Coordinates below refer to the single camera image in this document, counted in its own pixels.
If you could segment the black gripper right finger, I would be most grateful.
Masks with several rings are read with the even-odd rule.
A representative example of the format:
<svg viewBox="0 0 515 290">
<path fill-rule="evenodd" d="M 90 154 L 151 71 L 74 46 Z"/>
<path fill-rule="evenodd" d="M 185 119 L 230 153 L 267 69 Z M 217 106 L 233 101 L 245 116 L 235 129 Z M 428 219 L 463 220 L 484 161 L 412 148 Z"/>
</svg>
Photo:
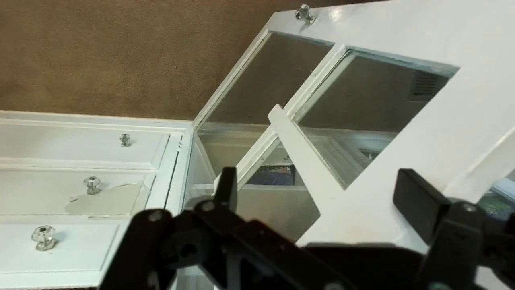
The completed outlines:
<svg viewBox="0 0 515 290">
<path fill-rule="evenodd" d="M 451 201 L 413 169 L 399 169 L 393 204 L 425 241 L 431 243 Z"/>
</svg>

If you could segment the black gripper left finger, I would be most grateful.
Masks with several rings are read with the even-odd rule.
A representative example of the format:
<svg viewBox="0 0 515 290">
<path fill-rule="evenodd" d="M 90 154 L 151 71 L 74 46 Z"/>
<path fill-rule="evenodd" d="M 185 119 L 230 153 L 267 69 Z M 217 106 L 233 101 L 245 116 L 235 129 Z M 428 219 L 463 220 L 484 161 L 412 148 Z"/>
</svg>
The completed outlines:
<svg viewBox="0 0 515 290">
<path fill-rule="evenodd" d="M 224 167 L 214 193 L 214 203 L 233 211 L 236 208 L 236 190 L 236 169 Z"/>
</svg>

